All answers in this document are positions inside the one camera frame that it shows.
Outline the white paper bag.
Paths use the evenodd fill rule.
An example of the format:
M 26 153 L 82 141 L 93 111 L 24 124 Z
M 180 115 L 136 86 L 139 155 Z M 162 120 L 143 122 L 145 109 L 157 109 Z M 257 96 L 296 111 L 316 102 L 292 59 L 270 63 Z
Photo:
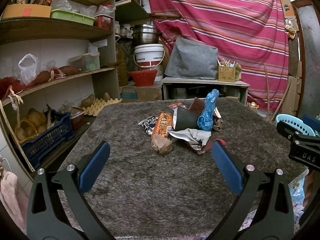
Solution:
M 200 151 L 203 146 L 206 146 L 212 135 L 211 131 L 203 131 L 190 128 L 180 131 L 170 131 L 169 134 L 176 139 L 186 141 L 189 146 L 195 151 Z

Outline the black ribbed paper cup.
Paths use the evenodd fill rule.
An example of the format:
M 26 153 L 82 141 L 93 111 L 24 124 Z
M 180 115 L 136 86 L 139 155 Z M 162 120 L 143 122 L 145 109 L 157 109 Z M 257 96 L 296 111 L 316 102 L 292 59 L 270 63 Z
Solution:
M 177 106 L 173 114 L 173 128 L 175 131 L 185 129 L 198 129 L 197 121 L 199 116 L 181 106 Z

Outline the orange snack wrapper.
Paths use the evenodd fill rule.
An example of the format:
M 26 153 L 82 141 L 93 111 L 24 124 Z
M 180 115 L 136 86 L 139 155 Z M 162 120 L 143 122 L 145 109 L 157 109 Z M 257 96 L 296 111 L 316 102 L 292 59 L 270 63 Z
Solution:
M 172 130 L 172 126 L 172 115 L 169 113 L 161 112 L 158 116 L 152 135 L 157 134 L 166 138 L 169 136 L 169 132 Z

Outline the clear orange snack bag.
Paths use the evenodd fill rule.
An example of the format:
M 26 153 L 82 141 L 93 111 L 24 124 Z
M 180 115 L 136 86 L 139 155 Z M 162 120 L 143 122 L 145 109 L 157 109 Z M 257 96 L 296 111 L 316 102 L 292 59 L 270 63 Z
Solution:
M 168 107 L 172 110 L 175 110 L 177 107 L 182 107 L 186 109 L 186 105 L 184 105 L 182 102 L 170 104 Z

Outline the light blue plastic basket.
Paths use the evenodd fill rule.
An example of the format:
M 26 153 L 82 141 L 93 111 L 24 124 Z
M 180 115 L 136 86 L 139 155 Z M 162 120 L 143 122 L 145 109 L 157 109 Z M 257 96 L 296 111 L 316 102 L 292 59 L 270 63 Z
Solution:
M 296 129 L 297 131 L 303 133 L 304 135 L 310 135 L 310 136 L 316 136 L 314 130 L 305 124 L 301 119 L 289 115 L 289 114 L 278 114 L 276 116 L 275 122 L 278 124 L 278 122 L 284 122 Z

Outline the straw broom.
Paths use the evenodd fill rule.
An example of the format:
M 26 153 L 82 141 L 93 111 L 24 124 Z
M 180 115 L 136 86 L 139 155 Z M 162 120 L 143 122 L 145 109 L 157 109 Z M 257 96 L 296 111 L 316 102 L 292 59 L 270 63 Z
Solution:
M 276 108 L 276 110 L 274 111 L 274 113 L 271 115 L 271 111 L 270 111 L 270 90 L 269 90 L 269 81 L 268 81 L 268 71 L 267 71 L 267 66 L 266 66 L 266 63 L 264 62 L 264 71 L 265 71 L 265 77 L 266 77 L 266 89 L 267 89 L 267 120 L 268 121 L 273 121 L 278 113 L 278 111 L 280 110 L 288 92 L 289 92 L 289 88 L 291 86 L 291 80 L 289 80 L 287 82 L 287 86 L 286 86 L 286 89 L 285 89 L 285 92 Z

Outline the cooking oil bottle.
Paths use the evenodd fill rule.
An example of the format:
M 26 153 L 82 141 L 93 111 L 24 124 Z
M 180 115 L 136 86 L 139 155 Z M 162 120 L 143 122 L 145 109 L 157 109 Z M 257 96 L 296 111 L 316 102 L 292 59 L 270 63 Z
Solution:
M 248 103 L 247 103 L 247 106 L 248 106 L 249 108 L 251 108 L 251 109 L 258 109 L 258 108 L 259 108 L 259 105 L 258 105 L 256 102 L 254 102 L 254 101 L 248 102 Z

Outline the grey shaggy table mat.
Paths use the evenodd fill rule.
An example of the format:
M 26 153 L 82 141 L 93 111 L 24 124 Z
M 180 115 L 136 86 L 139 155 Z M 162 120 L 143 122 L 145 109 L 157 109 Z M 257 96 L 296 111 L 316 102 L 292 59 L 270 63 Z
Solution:
M 274 125 L 237 100 L 220 98 L 216 105 L 223 124 L 212 138 L 224 140 L 228 152 L 263 172 L 280 168 L 288 181 L 305 171 L 289 159 L 290 144 Z M 199 155 L 176 140 L 168 154 L 151 147 L 139 123 L 161 112 L 171 113 L 169 101 L 105 107 L 62 163 L 76 164 L 101 141 L 109 143 L 110 157 L 85 198 L 118 239 L 209 234 L 236 198 L 210 152 Z

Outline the blue crushed plastic bottle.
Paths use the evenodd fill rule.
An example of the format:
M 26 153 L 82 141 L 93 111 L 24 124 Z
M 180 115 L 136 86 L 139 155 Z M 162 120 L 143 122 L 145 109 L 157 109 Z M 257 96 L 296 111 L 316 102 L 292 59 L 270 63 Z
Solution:
M 206 99 L 204 101 L 204 110 L 197 120 L 198 127 L 203 131 L 211 131 L 213 129 L 213 115 L 218 97 L 219 91 L 217 89 L 213 89 L 206 96 Z

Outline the brown crumpled paper ball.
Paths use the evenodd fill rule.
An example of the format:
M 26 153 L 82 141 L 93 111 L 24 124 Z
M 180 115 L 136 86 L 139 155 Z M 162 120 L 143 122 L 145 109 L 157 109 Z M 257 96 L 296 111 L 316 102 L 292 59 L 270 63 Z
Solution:
M 159 154 L 167 154 L 172 151 L 172 142 L 159 134 L 153 134 L 151 136 L 151 147 Z

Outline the cardboard box with blue label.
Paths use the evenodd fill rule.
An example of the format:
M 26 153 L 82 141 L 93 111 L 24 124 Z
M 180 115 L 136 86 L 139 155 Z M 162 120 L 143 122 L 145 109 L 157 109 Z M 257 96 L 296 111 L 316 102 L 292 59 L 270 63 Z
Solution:
M 163 99 L 162 84 L 159 82 L 151 86 L 137 87 L 134 84 L 120 87 L 120 98 L 125 102 L 158 101 Z

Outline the grey felt cover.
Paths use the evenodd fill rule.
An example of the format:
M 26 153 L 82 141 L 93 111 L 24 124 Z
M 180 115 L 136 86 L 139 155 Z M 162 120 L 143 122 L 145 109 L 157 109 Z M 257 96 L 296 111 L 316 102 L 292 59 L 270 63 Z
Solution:
M 169 77 L 215 80 L 218 49 L 201 42 L 177 38 L 165 69 Z

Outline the clear lidded plastic container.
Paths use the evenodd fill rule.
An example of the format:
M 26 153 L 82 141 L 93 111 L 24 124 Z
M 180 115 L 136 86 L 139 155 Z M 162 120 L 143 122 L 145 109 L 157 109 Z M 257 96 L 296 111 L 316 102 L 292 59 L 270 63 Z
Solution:
M 68 62 L 71 66 L 80 69 L 80 72 L 90 72 L 93 70 L 100 69 L 100 53 L 92 52 L 86 53 L 79 56 L 71 57 Z

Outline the white plastic bucket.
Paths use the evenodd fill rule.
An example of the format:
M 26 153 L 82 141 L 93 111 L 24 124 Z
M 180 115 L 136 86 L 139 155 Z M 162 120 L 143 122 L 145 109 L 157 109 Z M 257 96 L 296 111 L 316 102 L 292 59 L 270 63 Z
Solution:
M 156 67 L 164 59 L 165 50 L 162 44 L 144 44 L 134 49 L 134 62 L 141 68 Z

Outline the small red basket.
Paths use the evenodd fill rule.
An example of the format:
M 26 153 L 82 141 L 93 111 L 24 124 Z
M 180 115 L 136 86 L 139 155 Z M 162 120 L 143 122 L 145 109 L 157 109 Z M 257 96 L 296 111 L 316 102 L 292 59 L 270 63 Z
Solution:
M 110 30 L 112 21 L 113 21 L 113 17 L 100 14 L 95 16 L 94 25 L 101 29 Z

